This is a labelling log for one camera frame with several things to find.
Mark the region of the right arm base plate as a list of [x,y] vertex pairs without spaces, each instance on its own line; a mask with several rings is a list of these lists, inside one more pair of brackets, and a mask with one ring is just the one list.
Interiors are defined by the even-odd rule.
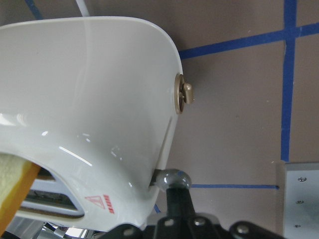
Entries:
[[275,232],[286,239],[319,237],[319,162],[276,165]]

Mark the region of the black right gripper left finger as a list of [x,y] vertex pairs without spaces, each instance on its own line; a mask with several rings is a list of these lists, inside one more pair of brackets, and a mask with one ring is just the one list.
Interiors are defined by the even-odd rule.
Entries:
[[196,214],[190,192],[186,188],[166,190],[167,215],[169,217],[190,218]]

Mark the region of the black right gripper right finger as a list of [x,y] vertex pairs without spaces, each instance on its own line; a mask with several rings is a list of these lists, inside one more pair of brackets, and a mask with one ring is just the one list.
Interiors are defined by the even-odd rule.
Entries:
[[239,221],[229,228],[235,239],[284,239],[283,236],[248,221]]

